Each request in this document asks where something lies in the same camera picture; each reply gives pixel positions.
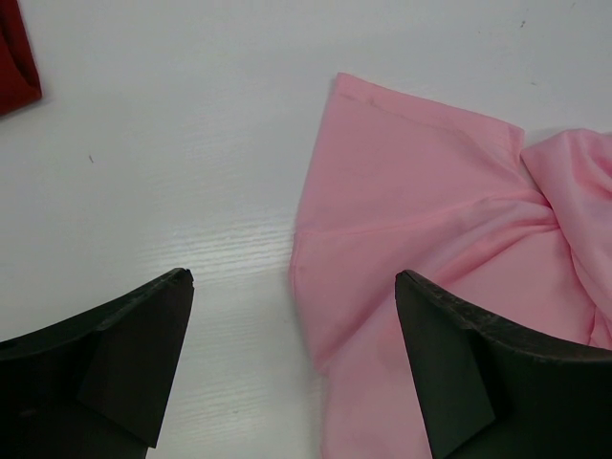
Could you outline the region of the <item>pink t shirt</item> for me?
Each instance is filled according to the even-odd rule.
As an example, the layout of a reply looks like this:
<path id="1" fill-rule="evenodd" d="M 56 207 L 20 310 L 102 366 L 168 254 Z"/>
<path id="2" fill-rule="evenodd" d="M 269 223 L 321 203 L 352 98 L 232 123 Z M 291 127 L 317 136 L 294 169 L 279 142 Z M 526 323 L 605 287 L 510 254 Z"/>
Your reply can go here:
<path id="1" fill-rule="evenodd" d="M 427 458 L 395 306 L 420 273 L 502 317 L 611 345 L 611 138 L 532 146 L 501 120 L 340 74 L 295 223 L 291 286 L 327 381 L 325 458 Z"/>

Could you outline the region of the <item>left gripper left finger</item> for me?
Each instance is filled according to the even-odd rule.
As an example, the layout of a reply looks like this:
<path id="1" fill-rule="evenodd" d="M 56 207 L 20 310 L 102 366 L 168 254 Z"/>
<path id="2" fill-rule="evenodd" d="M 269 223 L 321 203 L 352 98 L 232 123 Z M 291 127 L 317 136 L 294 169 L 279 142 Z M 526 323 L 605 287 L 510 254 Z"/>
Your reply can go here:
<path id="1" fill-rule="evenodd" d="M 143 458 L 158 445 L 193 277 L 136 290 L 1 343 L 4 458 Z"/>

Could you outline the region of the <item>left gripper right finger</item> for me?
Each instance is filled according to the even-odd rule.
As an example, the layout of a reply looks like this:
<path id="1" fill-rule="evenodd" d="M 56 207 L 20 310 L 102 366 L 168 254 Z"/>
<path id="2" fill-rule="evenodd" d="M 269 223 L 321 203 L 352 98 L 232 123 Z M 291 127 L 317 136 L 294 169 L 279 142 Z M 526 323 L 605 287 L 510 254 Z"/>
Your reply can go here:
<path id="1" fill-rule="evenodd" d="M 395 299 L 435 458 L 607 458 L 611 354 L 469 303 L 413 271 Z"/>

